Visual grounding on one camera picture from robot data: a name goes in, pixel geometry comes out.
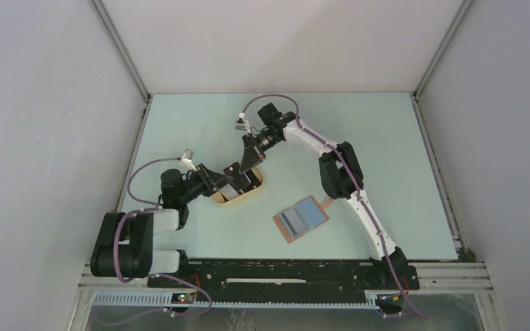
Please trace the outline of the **beige oval card tray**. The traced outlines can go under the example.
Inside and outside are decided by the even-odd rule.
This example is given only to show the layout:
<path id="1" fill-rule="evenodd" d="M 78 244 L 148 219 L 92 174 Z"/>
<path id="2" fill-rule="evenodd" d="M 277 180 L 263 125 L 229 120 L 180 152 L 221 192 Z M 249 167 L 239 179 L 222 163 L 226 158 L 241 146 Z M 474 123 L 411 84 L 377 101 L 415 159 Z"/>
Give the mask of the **beige oval card tray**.
<path id="1" fill-rule="evenodd" d="M 251 180 L 251 184 L 249 187 L 247 187 L 244 194 L 241 194 L 237 196 L 236 194 L 233 195 L 230 199 L 224 195 L 222 192 L 222 188 L 217 191 L 214 195 L 212 195 L 210 198 L 219 206 L 221 207 L 229 207 L 236 203 L 240 203 L 243 200 L 246 200 L 247 198 L 250 198 L 252 196 L 255 196 L 257 193 L 259 193 L 264 184 L 264 176 L 261 172 L 261 170 L 255 166 L 254 168 L 250 169 L 246 172 L 249 179 Z"/>

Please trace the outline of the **pink leather card holder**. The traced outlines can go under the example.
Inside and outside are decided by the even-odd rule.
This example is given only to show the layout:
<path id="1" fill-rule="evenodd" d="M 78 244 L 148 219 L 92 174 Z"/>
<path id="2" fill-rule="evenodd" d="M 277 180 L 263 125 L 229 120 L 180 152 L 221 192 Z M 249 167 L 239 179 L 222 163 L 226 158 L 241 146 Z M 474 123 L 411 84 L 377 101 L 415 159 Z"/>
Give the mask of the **pink leather card holder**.
<path id="1" fill-rule="evenodd" d="M 330 217 L 326 212 L 334 200 L 326 197 L 319 202 L 314 196 L 295 203 L 273 216 L 273 221 L 287 243 L 292 243 L 326 223 Z"/>

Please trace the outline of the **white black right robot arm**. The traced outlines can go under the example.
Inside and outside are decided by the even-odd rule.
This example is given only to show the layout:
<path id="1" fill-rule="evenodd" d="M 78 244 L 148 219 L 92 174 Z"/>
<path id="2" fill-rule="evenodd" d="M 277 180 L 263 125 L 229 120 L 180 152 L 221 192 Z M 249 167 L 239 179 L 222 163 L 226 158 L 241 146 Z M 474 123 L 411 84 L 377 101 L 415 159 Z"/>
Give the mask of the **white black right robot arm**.
<path id="1" fill-rule="evenodd" d="M 251 132 L 243 112 L 235 122 L 235 128 L 246 133 L 242 136 L 244 151 L 239 171 L 244 173 L 259 165 L 266 158 L 265 151 L 283 141 L 315 153 L 326 195 L 347 202 L 368 234 L 375 282 L 382 288 L 392 288 L 409 262 L 371 206 L 353 146 L 347 141 L 336 143 L 323 137 L 300 119 L 298 111 L 282 114 L 273 103 L 268 103 L 257 114 L 264 124 L 258 134 Z"/>

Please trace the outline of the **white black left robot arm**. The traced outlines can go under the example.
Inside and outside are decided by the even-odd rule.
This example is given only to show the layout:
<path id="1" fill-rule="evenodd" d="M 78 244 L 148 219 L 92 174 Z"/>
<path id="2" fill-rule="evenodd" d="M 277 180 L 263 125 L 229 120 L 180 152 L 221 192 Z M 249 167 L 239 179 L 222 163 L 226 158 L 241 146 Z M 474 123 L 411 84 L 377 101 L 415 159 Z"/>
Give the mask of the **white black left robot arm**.
<path id="1" fill-rule="evenodd" d="M 160 175 L 157 205 L 104 215 L 90 258 L 91 273 L 123 283 L 147 277 L 153 264 L 155 223 L 165 221 L 171 231 L 182 229 L 191 201 L 200 196 L 211 197 L 232 181 L 231 175 L 214 172 L 203 164 L 186 174 L 178 169 L 164 171 Z"/>

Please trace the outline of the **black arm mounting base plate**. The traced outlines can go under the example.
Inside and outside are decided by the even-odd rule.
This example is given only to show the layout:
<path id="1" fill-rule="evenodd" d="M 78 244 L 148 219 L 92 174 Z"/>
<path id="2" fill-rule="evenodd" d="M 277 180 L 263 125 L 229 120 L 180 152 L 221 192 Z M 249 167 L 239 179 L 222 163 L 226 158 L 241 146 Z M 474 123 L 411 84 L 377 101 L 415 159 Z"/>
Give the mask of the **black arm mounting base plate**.
<path id="1" fill-rule="evenodd" d="M 203 299 L 272 299 L 354 303 L 366 292 L 418 290 L 419 277 L 409 265 L 399 277 L 360 259 L 191 259 L 176 279 L 150 277 L 149 288 L 184 289 L 185 281 L 200 287 Z"/>

